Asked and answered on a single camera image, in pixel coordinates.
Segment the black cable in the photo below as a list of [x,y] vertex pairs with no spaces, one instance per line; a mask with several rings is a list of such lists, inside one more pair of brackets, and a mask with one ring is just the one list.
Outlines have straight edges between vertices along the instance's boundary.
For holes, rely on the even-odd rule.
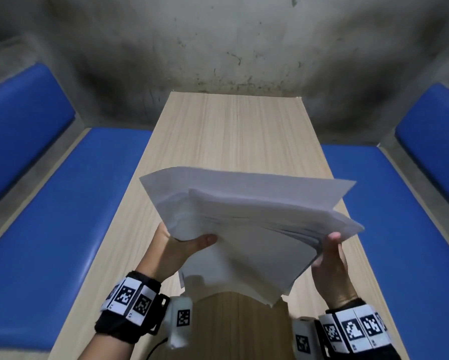
[[164,344],[166,341],[168,341],[168,338],[165,338],[165,339],[162,340],[160,343],[156,344],[156,346],[153,347],[153,348],[151,349],[151,351],[149,352],[148,357],[146,357],[146,360],[149,360],[149,357],[151,356],[151,354],[153,353],[153,351],[155,351],[156,348],[157,348],[159,345]]

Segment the hand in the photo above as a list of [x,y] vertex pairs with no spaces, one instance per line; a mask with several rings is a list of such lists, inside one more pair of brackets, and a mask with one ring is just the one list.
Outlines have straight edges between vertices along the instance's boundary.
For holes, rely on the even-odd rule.
[[358,298],[348,276],[348,263],[341,242],[339,232],[326,236],[323,239],[323,254],[312,264],[316,290],[331,310]]
[[171,237],[161,222],[136,271],[162,283],[177,272],[191,255],[217,240],[216,235],[201,235],[194,240],[178,241]]

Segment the stack of paper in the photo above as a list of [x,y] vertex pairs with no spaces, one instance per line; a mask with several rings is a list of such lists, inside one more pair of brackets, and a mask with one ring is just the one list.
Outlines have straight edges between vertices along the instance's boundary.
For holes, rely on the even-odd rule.
[[363,230],[333,210],[353,181],[190,167],[140,180],[173,237],[219,237],[179,272],[194,301],[233,291],[273,305],[321,253],[325,235]]

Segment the blue seat cushion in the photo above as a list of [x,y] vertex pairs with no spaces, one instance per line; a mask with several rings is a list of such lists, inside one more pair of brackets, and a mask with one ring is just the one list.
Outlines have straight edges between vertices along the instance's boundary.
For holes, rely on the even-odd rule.
[[150,136],[92,129],[0,238],[0,348],[51,350]]
[[432,85],[396,127],[396,137],[449,201],[449,89]]
[[409,357],[449,359],[449,245],[378,148],[323,151]]
[[58,82],[41,63],[0,84],[0,197],[74,116]]

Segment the tabletop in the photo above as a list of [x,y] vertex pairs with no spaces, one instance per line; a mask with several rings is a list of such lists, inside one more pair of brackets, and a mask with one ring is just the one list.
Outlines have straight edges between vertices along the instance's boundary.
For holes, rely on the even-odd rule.
[[[137,265],[160,221],[139,177],[173,166],[333,177],[300,98],[172,92],[49,359],[76,359],[93,336],[103,298]],[[343,201],[335,209],[348,214]],[[380,312],[407,359],[357,236],[344,243],[344,251],[358,293]],[[161,291],[181,293],[176,274]],[[293,359],[290,316],[317,317],[325,309],[309,270],[273,308],[220,293],[195,304],[190,347],[161,346],[153,359]],[[133,359],[144,360],[161,339],[144,336]]]

